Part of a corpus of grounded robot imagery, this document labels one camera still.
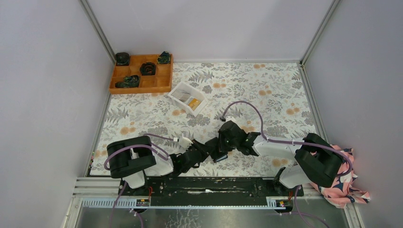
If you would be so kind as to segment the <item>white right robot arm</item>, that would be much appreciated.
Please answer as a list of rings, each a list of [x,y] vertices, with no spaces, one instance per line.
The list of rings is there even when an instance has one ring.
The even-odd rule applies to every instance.
[[[220,120],[224,123],[219,129],[219,152],[238,150],[244,155],[274,156],[296,162],[292,167],[281,168],[274,177],[272,188],[277,195],[284,196],[292,188],[310,182],[329,188],[343,164],[342,154],[334,152],[315,133],[292,140],[265,139],[259,132],[245,132],[229,118]]]

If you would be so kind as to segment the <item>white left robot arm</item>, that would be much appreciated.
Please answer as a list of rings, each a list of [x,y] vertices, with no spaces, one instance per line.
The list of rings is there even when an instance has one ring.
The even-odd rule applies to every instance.
[[[172,138],[185,149],[183,153],[169,154],[152,143],[152,134],[113,142],[107,146],[108,157],[104,169],[113,179],[121,179],[135,195],[147,191],[146,171],[153,175],[177,177],[190,169],[199,168],[214,152],[212,144],[203,144],[184,136]]]

